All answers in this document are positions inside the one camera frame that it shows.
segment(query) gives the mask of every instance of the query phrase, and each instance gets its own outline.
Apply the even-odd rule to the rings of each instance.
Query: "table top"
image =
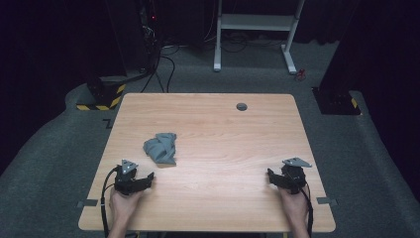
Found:
[[[238,103],[248,109],[238,110]],[[176,166],[157,165],[143,150],[145,141],[166,132],[177,135]],[[289,231],[266,169],[280,175],[282,161],[293,157],[312,165],[304,172],[314,206],[313,231],[333,231],[330,206],[316,200],[326,194],[291,95],[128,93],[87,199],[100,199],[107,174],[125,159],[139,164],[137,179],[155,172],[131,230]],[[111,225],[108,205],[107,215]],[[103,229],[99,202],[83,208],[79,227]]]

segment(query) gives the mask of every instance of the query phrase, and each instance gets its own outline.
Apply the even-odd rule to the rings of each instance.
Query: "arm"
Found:
[[[113,224],[108,238],[125,237],[142,193],[142,191],[138,191],[126,196],[112,188],[110,206],[113,214]]]
[[[305,196],[302,192],[292,195],[281,187],[278,187],[278,191],[280,192],[284,213],[286,214],[293,237],[309,238],[306,225],[308,205]]]

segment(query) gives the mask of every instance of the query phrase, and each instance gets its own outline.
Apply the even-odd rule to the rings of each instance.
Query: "gray cloth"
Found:
[[[176,165],[173,156],[175,155],[176,134],[158,133],[156,138],[145,142],[143,149],[156,164]]]

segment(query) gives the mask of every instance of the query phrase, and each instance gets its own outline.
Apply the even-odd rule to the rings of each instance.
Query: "hand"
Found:
[[[111,207],[114,222],[108,237],[125,236],[130,219],[136,211],[142,194],[142,191],[138,191],[130,195],[124,195],[112,187],[109,206]]]
[[[306,238],[309,237],[306,217],[308,214],[308,203],[302,192],[290,194],[290,191],[281,187],[277,187],[280,192],[283,210],[289,222],[293,237]],[[308,188],[302,187],[306,194]]]

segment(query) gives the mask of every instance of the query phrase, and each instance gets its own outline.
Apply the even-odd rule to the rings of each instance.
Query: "white metal stand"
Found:
[[[296,73],[293,59],[290,55],[290,46],[299,23],[305,0],[299,0],[297,10],[293,16],[272,16],[272,15],[243,15],[243,14],[222,14],[222,0],[219,0],[216,49],[214,54],[214,70],[222,69],[221,35],[222,29],[236,30],[262,30],[289,32],[286,45],[281,45],[287,69],[290,74]]]

